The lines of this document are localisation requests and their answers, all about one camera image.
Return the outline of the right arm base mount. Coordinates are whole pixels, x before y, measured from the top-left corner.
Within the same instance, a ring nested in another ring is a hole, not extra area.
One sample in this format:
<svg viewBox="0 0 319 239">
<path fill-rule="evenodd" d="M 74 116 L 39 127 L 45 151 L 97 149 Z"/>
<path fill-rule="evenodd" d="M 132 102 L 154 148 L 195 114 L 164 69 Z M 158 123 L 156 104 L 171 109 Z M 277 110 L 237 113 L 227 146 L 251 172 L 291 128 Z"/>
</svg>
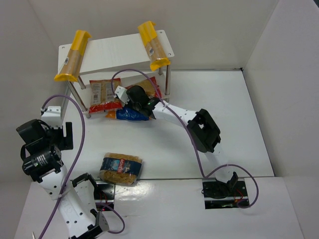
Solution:
<svg viewBox="0 0 319 239">
<path fill-rule="evenodd" d="M 233 189 L 227 190 L 226 187 L 216 180 L 202 181 L 202 195 L 204 196 L 205 209 L 231 209 L 250 204 L 243 179 L 239 179 Z"/>
</svg>

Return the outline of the small red pasta bag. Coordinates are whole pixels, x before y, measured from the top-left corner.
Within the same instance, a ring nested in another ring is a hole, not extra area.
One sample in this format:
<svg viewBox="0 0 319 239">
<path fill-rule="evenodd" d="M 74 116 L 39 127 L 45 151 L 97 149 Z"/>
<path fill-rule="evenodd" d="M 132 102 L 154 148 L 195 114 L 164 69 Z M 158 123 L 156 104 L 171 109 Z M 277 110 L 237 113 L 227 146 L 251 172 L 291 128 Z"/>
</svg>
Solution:
<svg viewBox="0 0 319 239">
<path fill-rule="evenodd" d="M 131 84 L 129 86 L 126 87 L 126 89 L 130 89 L 133 86 L 140 86 L 144 89 L 145 93 L 147 94 L 148 97 L 157 97 L 157 98 L 161 98 L 161 92 L 160 92 L 160 88 L 159 85 L 157 84 L 156 78 L 155 77 L 151 77 L 150 78 L 152 83 L 148 80 L 142 80 L 138 83 L 135 84 Z"/>
</svg>

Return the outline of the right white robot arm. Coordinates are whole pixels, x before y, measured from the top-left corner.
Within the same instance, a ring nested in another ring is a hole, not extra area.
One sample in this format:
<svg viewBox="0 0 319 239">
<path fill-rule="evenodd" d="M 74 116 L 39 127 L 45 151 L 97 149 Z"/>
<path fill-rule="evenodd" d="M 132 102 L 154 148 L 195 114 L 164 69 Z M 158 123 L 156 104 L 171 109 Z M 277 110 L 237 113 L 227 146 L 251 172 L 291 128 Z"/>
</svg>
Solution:
<svg viewBox="0 0 319 239">
<path fill-rule="evenodd" d="M 223 199 L 232 194 L 238 176 L 227 166 L 228 158 L 220 144 L 220 129 L 207 110 L 189 111 L 161 101 L 157 97 L 150 98 L 141 86 L 130 87 L 126 90 L 126 95 L 128 105 L 144 116 L 186 128 L 196 153 L 204 153 L 216 168 L 224 165 L 214 173 L 217 186 L 206 190 L 209 197 Z"/>
</svg>

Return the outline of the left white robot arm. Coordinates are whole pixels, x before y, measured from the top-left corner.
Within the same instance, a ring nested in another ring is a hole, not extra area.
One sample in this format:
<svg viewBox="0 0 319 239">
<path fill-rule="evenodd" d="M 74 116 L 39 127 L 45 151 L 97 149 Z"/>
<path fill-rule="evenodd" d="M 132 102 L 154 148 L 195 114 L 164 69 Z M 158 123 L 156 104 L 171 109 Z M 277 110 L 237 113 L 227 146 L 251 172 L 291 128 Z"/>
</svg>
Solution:
<svg viewBox="0 0 319 239">
<path fill-rule="evenodd" d="M 82 174 L 73 181 L 64 181 L 68 170 L 62 161 L 63 150 L 73 149 L 72 123 L 56 129 L 34 119 L 16 129 L 24 141 L 20 156 L 22 170 L 58 202 L 71 239 L 96 239 L 109 230 L 103 213 L 98 212 L 93 177 Z"/>
</svg>

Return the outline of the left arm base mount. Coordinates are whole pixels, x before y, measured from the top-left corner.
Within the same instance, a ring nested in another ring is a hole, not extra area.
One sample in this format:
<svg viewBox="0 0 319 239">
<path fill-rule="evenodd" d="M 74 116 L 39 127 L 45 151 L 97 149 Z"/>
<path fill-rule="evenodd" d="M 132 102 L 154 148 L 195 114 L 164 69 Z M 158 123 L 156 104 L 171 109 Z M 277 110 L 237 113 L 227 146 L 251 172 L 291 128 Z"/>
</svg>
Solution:
<svg viewBox="0 0 319 239">
<path fill-rule="evenodd" d="M 114 209 L 115 185 L 103 181 L 97 181 L 94 189 L 94 200 L 98 211 L 110 211 L 106 205 Z"/>
</svg>

